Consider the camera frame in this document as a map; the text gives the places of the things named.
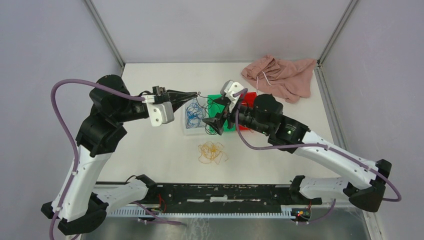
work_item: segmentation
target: white table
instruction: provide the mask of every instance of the white table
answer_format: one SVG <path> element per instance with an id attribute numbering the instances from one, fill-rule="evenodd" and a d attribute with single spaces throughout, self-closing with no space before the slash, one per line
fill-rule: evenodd
<path id="1" fill-rule="evenodd" d="M 132 95 L 153 86 L 183 92 L 218 94 L 227 80 L 250 86 L 240 75 L 248 62 L 226 63 L 132 63 L 125 66 L 122 79 Z M 329 123 L 315 74 L 311 81 L 311 97 L 296 104 L 282 101 L 283 114 L 296 119 L 332 142 Z M 124 124 L 128 134 L 119 142 L 104 166 L 99 181 L 125 181 L 130 175 L 146 174 L 155 182 L 217 184 L 289 184 L 296 175 L 313 178 L 336 177 L 325 167 L 300 156 L 280 150 L 252 150 L 236 132 L 219 135 L 183 134 L 183 110 L 175 113 L 175 121 L 152 127 L 147 119 Z M 242 132 L 254 146 L 269 146 L 268 137 L 260 133 Z M 220 142 L 228 160 L 220 164 L 198 161 L 198 145 Z"/>

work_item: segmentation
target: pink cloth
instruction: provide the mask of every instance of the pink cloth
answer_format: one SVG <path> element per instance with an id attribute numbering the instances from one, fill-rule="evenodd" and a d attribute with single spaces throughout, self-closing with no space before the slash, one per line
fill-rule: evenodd
<path id="1" fill-rule="evenodd" d="M 311 78 L 316 63 L 312 58 L 292 62 L 268 54 L 245 67 L 241 75 L 259 91 L 294 104 L 300 97 L 311 96 Z"/>

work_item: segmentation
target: black bracket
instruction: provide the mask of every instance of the black bracket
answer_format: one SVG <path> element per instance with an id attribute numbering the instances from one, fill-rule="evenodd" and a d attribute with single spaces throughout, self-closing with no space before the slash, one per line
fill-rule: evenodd
<path id="1" fill-rule="evenodd" d="M 323 204 L 323 200 L 320 197 L 314 199 L 308 199 L 300 193 L 302 180 L 305 178 L 304 175 L 295 176 L 288 188 L 288 195 L 294 203 L 301 203 L 302 205 L 313 205 Z"/>
<path id="2" fill-rule="evenodd" d="M 378 160 L 375 166 L 378 167 L 379 173 L 386 178 L 389 177 L 392 169 L 392 164 L 389 161 L 385 159 Z M 375 180 L 371 180 L 370 184 L 371 186 L 366 189 L 357 189 L 349 183 L 347 187 L 343 189 L 343 192 L 349 197 L 349 202 L 354 206 L 367 212 L 376 213 L 383 201 L 383 196 L 386 191 L 386 182 L 377 176 Z"/>
<path id="3" fill-rule="evenodd" d="M 88 201 L 87 212 L 75 219 L 68 222 L 66 219 L 60 220 L 57 228 L 65 235 L 86 234 L 91 233 L 97 229 L 106 218 L 106 208 L 109 204 L 103 203 L 97 198 L 97 194 L 91 193 L 90 200 Z M 41 212 L 48 218 L 52 219 L 54 215 L 52 202 L 44 203 L 41 206 Z"/>

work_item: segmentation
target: red box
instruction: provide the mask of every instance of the red box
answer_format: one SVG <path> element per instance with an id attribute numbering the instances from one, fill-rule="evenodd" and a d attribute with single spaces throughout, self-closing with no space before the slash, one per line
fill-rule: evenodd
<path id="1" fill-rule="evenodd" d="M 251 108 L 253 108 L 253 102 L 255 101 L 256 98 L 256 92 L 248 92 L 246 93 L 246 96 L 244 97 L 243 101 L 241 102 L 241 105 L 243 106 L 249 106 Z M 240 127 L 240 131 L 244 131 L 244 130 L 249 130 L 249 128 L 244 127 L 239 125 Z"/>

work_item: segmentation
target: blue string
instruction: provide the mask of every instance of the blue string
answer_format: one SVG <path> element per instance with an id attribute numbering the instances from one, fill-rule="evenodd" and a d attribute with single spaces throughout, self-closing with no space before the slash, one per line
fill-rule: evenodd
<path id="1" fill-rule="evenodd" d="M 204 126 L 202 122 L 202 119 L 205 117 L 205 110 L 203 106 L 200 106 L 197 102 L 192 102 L 185 109 L 185 112 L 187 117 L 187 129 L 194 129 Z"/>

